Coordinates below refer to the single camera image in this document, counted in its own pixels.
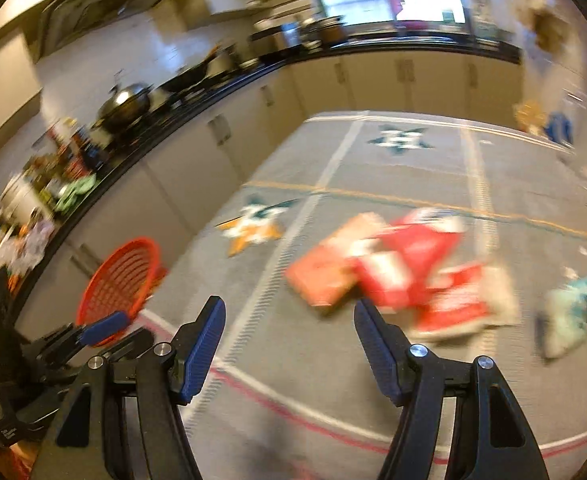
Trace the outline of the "crumpled plastic bags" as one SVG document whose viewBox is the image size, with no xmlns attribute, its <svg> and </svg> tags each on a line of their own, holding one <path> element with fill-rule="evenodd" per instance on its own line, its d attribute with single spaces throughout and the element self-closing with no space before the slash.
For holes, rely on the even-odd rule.
<svg viewBox="0 0 587 480">
<path fill-rule="evenodd" d="M 9 236 L 0 242 L 0 269 L 6 268 L 10 276 L 23 278 L 44 258 L 56 225 L 50 220 L 40 220 L 24 234 Z"/>
</svg>

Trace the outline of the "white electric kettle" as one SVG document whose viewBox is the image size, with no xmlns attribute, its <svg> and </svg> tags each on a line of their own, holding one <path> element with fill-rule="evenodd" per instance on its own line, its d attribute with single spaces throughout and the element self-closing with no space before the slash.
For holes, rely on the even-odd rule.
<svg viewBox="0 0 587 480">
<path fill-rule="evenodd" d="M 0 202 L 5 212 L 16 222 L 28 224 L 33 214 L 51 218 L 50 210 L 24 174 L 14 174 L 6 184 Z"/>
</svg>

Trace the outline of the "brown cooking pot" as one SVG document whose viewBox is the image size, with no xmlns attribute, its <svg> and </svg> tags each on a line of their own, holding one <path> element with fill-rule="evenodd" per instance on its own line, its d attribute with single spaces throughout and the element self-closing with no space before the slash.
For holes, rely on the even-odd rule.
<svg viewBox="0 0 587 480">
<path fill-rule="evenodd" d="M 307 18 L 302 22 L 300 30 L 303 41 L 314 46 L 333 47 L 348 39 L 341 16 Z"/>
</svg>

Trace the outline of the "lidded steel wok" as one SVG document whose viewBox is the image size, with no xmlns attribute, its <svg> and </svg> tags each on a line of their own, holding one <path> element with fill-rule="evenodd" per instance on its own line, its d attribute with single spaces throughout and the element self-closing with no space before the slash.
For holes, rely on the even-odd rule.
<svg viewBox="0 0 587 480">
<path fill-rule="evenodd" d="M 118 134 L 149 112 L 153 87 L 145 82 L 128 86 L 122 84 L 121 70 L 114 74 L 113 80 L 109 99 L 98 110 L 95 126 L 111 134 Z"/>
</svg>

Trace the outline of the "blue white tissue pack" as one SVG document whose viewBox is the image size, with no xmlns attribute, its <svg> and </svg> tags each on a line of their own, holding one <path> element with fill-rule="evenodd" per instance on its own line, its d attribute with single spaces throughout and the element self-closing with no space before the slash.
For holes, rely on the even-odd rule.
<svg viewBox="0 0 587 480">
<path fill-rule="evenodd" d="M 535 322 L 536 341 L 545 361 L 577 348 L 587 338 L 587 278 L 575 278 L 547 292 Z"/>
</svg>

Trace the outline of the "red white snack bag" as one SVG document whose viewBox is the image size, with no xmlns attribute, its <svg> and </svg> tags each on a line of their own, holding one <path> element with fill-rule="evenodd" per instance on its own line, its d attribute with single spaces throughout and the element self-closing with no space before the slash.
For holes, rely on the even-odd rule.
<svg viewBox="0 0 587 480">
<path fill-rule="evenodd" d="M 359 287 L 389 322 L 418 340 L 517 325 L 519 302 L 499 260 L 448 264 L 466 231 L 453 211 L 427 207 L 405 214 L 364 240 L 353 260 Z"/>
</svg>

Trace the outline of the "red plastic basket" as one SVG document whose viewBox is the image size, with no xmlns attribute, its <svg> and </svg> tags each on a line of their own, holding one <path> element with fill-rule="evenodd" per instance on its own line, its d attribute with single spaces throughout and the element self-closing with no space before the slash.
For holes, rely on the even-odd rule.
<svg viewBox="0 0 587 480">
<path fill-rule="evenodd" d="M 132 324 L 164 275 L 158 244 L 148 237 L 130 240 L 112 252 L 90 279 L 75 324 L 88 325 L 116 311 L 124 311 Z M 116 336 L 122 337 L 130 324 Z"/>
</svg>

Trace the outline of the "orange cardboard box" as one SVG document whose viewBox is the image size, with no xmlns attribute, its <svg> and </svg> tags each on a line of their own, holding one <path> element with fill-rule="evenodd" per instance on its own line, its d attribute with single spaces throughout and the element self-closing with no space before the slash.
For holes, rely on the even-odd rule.
<svg viewBox="0 0 587 480">
<path fill-rule="evenodd" d="M 355 286 L 353 260 L 364 240 L 373 238 L 387 222 L 379 214 L 364 212 L 351 218 L 288 266 L 288 284 L 312 308 L 328 311 Z"/>
</svg>

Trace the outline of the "black frying pan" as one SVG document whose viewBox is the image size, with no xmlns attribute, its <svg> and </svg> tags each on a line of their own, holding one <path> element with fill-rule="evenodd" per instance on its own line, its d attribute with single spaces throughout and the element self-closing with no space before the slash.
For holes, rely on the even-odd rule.
<svg viewBox="0 0 587 480">
<path fill-rule="evenodd" d="M 216 58 L 218 50 L 220 50 L 220 45 L 216 44 L 202 61 L 178 72 L 173 78 L 161 84 L 160 89 L 166 92 L 179 93 L 200 84 L 206 77 L 208 66 Z"/>
</svg>

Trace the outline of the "green cloth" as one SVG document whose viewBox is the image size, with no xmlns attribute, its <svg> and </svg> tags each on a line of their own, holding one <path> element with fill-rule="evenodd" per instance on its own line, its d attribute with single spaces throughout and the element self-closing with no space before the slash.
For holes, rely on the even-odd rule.
<svg viewBox="0 0 587 480">
<path fill-rule="evenodd" d="M 66 186 L 57 203 L 54 205 L 56 214 L 68 214 L 78 203 L 96 186 L 97 179 L 94 174 L 74 180 Z"/>
</svg>

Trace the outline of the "kitchen base cabinets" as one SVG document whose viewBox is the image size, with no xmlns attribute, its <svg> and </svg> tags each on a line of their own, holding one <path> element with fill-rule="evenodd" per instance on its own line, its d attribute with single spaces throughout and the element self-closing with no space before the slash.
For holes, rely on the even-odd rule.
<svg viewBox="0 0 587 480">
<path fill-rule="evenodd" d="M 28 337 L 72 322 L 90 280 L 83 263 L 136 237 L 152 238 L 173 264 L 212 234 L 216 280 L 258 269 L 267 243 L 231 258 L 216 229 L 251 200 L 288 203 L 275 214 L 278 229 L 315 200 L 297 249 L 362 212 L 393 219 L 416 207 L 468 209 L 454 120 L 478 118 L 483 98 L 491 122 L 510 125 L 520 86 L 519 58 L 426 38 L 404 49 L 340 48 L 228 84 L 140 136 L 52 238 L 8 319 Z"/>
</svg>

